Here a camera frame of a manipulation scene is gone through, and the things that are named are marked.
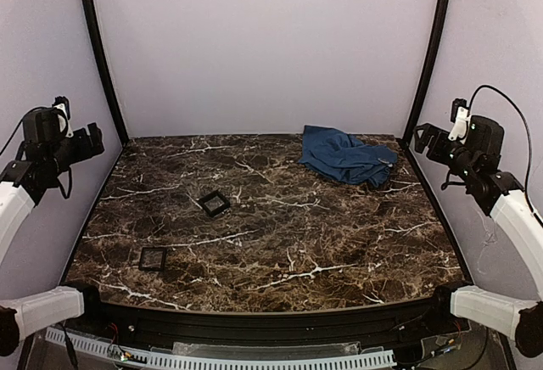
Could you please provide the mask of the blue garment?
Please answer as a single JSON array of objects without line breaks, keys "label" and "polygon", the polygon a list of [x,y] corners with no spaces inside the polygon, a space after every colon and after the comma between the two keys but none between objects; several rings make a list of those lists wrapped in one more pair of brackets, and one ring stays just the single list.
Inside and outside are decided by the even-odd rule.
[{"label": "blue garment", "polygon": [[385,145],[370,145],[335,128],[306,125],[299,163],[328,179],[349,185],[385,183],[398,154]]}]

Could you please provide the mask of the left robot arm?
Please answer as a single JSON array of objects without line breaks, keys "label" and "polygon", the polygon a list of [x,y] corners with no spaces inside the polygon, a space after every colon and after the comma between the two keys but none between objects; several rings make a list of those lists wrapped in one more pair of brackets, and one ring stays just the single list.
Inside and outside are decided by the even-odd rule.
[{"label": "left robot arm", "polygon": [[[14,160],[1,172],[1,253],[9,246],[30,213],[49,189],[63,199],[73,185],[60,176],[71,176],[72,166],[104,152],[103,135],[92,123],[79,130],[70,125],[69,104],[60,98],[50,107],[36,107],[22,116],[23,132]],[[100,296],[92,285],[69,283],[49,291],[1,303],[1,354],[10,356],[34,333],[68,319],[99,312]]]}]

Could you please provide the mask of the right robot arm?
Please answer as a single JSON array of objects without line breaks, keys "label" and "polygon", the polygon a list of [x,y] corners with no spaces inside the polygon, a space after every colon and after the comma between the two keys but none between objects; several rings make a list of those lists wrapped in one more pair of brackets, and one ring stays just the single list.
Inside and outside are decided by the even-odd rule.
[{"label": "right robot arm", "polygon": [[[415,150],[460,177],[482,210],[512,241],[538,289],[542,287],[542,226],[517,178],[498,165],[505,132],[479,115],[459,115],[451,131],[417,126]],[[542,301],[519,300],[476,285],[452,283],[434,291],[435,315],[465,318],[513,340],[523,356],[542,353]]]}]

